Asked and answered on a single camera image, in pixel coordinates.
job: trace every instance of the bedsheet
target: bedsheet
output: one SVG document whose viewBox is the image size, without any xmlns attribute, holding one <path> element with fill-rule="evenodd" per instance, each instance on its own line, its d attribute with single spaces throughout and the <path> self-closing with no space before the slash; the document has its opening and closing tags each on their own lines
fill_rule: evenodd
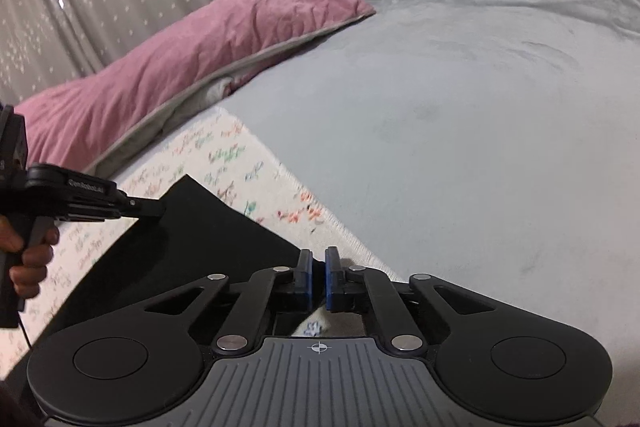
<svg viewBox="0 0 640 427">
<path fill-rule="evenodd" d="M 640 0 L 369 0 L 222 106 L 402 277 L 607 347 L 640 421 Z"/>
<path fill-rule="evenodd" d="M 226 204 L 300 248 L 324 259 L 335 245 L 351 264 L 364 264 L 398 276 L 345 229 L 334 215 L 233 115 L 213 107 L 201 113 L 143 154 L 116 176 L 127 194 L 157 198 L 184 174 L 207 187 Z M 36 339 L 62 302 L 93 264 L 133 223 L 122 218 L 104 223 L 66 223 L 40 295 L 28 301 L 22 320 Z M 353 318 L 329 322 L 318 311 L 297 335 L 331 334 L 329 328 L 362 328 Z M 0 330 L 0 377 L 5 377 L 27 345 L 20 330 Z"/>
</svg>

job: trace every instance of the black cardboard sheet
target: black cardboard sheet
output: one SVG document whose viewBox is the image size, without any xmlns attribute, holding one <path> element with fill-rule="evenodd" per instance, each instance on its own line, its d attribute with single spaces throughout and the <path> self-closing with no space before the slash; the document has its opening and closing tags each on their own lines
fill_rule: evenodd
<svg viewBox="0 0 640 427">
<path fill-rule="evenodd" d="M 244 282 L 257 270 L 297 264 L 297 247 L 229 208 L 188 176 L 161 199 L 166 206 L 161 219 L 134 223 L 76 286 L 39 340 L 210 273 Z M 33 410 L 26 386 L 28 357 L 5 383 Z"/>
</svg>

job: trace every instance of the cable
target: cable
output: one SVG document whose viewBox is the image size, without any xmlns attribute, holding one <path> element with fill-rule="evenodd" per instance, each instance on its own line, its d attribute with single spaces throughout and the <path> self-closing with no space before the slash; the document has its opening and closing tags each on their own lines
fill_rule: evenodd
<svg viewBox="0 0 640 427">
<path fill-rule="evenodd" d="M 22 323 L 22 317 L 18 315 L 18 324 L 20 324 L 20 329 L 22 330 L 22 334 L 24 335 L 24 340 L 27 342 L 27 346 L 31 349 L 31 342 L 29 341 L 29 335 L 27 335 L 27 330 L 24 329 L 24 324 Z"/>
</svg>

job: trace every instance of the human hand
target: human hand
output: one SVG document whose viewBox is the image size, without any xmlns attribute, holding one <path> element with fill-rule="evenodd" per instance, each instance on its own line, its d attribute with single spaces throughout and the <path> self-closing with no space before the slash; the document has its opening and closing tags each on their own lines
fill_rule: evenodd
<svg viewBox="0 0 640 427">
<path fill-rule="evenodd" d="M 45 233 L 43 243 L 27 248 L 22 252 L 22 266 L 14 266 L 9 270 L 9 277 L 14 283 L 15 292 L 23 299 L 34 298 L 40 293 L 40 283 L 47 277 L 47 264 L 53 259 L 53 245 L 60 240 L 60 231 L 51 227 Z M 0 250 L 19 252 L 24 241 L 15 232 L 9 220 L 0 216 Z"/>
</svg>

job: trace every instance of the black device mount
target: black device mount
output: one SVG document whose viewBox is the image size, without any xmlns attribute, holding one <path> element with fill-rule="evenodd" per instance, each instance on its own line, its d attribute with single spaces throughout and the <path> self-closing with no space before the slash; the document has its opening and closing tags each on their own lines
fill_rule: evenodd
<svg viewBox="0 0 640 427">
<path fill-rule="evenodd" d="M 54 220 L 104 221 L 119 217 L 160 217 L 158 200 L 133 198 L 114 182 L 55 165 L 26 169 L 24 117 L 6 105 L 0 111 L 0 214 L 6 216 L 25 247 L 41 243 Z M 22 263 L 22 252 L 0 252 L 0 328 L 17 328 L 18 298 L 9 270 Z"/>
<path fill-rule="evenodd" d="M 366 336 L 284 337 L 322 298 L 311 261 L 212 274 L 47 338 L 28 365 L 46 425 L 598 425 L 612 367 L 592 337 L 427 274 L 344 268 L 335 248 L 327 309 Z"/>
</svg>

